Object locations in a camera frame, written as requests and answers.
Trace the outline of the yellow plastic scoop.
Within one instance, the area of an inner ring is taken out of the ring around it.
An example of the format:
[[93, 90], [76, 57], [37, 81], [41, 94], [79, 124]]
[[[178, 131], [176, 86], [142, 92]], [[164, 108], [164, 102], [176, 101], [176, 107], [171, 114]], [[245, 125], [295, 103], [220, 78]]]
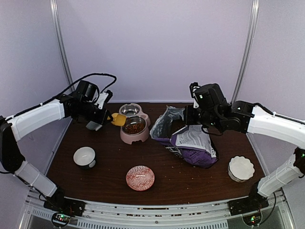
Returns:
[[124, 126], [127, 119], [125, 115], [119, 113], [113, 113], [111, 118], [111, 123], [115, 126]]

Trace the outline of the purple puppy food bag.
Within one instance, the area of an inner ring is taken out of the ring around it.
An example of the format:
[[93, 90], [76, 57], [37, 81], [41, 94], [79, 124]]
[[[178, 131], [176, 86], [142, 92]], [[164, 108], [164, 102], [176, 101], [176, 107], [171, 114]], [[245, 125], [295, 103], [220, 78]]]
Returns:
[[186, 125], [183, 112], [166, 107], [150, 130], [151, 139], [195, 167], [210, 168], [219, 159], [214, 143], [201, 125]]

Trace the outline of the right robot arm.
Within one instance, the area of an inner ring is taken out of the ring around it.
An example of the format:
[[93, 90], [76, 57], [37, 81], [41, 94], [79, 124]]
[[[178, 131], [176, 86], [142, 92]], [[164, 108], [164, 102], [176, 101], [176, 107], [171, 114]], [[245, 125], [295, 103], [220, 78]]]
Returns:
[[200, 86], [190, 84], [193, 105], [183, 113], [186, 125], [201, 125], [218, 130], [222, 135], [227, 130], [240, 133], [260, 134], [273, 137], [296, 146], [294, 153], [274, 172], [260, 179], [244, 200], [247, 210], [255, 210], [263, 198], [295, 178], [305, 175], [305, 123], [304, 121], [272, 112], [260, 103], [236, 101], [228, 103], [220, 86], [216, 83]]

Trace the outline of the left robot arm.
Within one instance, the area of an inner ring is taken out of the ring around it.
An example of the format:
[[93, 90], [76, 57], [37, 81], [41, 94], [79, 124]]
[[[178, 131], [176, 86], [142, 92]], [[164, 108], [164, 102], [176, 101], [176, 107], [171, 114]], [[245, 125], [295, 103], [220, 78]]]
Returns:
[[33, 109], [0, 118], [0, 163], [5, 172], [14, 174], [42, 193], [58, 212], [64, 212], [69, 206], [63, 190], [25, 159], [17, 142], [49, 123], [68, 117], [95, 123], [94, 130], [111, 122], [113, 117], [105, 105], [113, 93], [110, 90], [100, 92], [94, 99], [96, 91], [97, 85], [82, 80], [69, 95], [60, 93]]

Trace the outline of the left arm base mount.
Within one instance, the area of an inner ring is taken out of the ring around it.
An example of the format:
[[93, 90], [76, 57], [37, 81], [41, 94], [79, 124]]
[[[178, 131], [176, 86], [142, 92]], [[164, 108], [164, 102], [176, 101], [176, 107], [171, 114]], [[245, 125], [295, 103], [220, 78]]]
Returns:
[[56, 228], [66, 227], [74, 217], [81, 217], [85, 210], [85, 202], [66, 198], [63, 207], [53, 207], [51, 223]]

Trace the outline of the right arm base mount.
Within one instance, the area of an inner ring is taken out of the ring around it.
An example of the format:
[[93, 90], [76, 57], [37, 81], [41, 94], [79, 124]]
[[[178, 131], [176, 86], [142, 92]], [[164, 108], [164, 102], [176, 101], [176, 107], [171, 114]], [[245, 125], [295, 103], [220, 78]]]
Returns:
[[263, 225], [270, 218], [276, 207], [276, 198], [269, 215], [264, 218], [262, 209], [268, 206], [267, 198], [245, 197], [228, 202], [231, 216], [242, 215], [244, 224], [251, 228]]

